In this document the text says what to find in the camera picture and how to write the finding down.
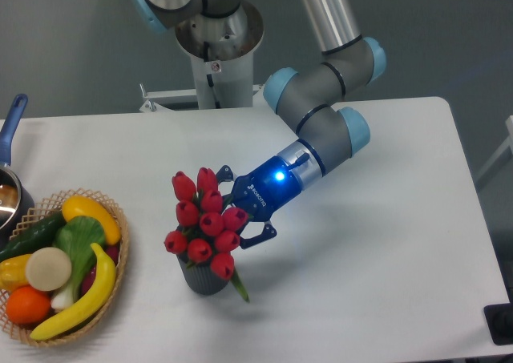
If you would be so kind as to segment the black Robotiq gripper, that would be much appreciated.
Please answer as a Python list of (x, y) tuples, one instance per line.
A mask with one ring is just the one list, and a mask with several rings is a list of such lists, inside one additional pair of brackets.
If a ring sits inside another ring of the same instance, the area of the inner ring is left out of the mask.
[(275, 211), (301, 192), (301, 184), (278, 156), (268, 159), (247, 175), (236, 177), (228, 165), (216, 173), (218, 184), (234, 182), (232, 204), (243, 209), (256, 222), (264, 222), (260, 234), (251, 238), (240, 236), (240, 247), (248, 249), (277, 236), (270, 219)]

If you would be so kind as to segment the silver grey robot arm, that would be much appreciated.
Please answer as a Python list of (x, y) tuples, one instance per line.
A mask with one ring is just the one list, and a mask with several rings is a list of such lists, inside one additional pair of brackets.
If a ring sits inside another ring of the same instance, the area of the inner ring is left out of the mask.
[[(302, 0), (323, 60), (307, 73), (292, 68), (266, 81), (266, 103), (297, 140), (247, 175), (228, 167), (220, 181), (232, 181), (233, 203), (264, 224), (260, 235), (241, 239), (249, 248), (276, 234), (272, 214), (315, 181), (353, 157), (370, 141), (360, 113), (335, 110), (347, 93), (378, 78), (386, 69), (379, 43), (363, 37), (348, 0)], [(191, 60), (201, 109), (252, 105), (253, 54), (263, 38), (258, 10), (245, 0), (132, 0), (155, 32), (174, 30)]]

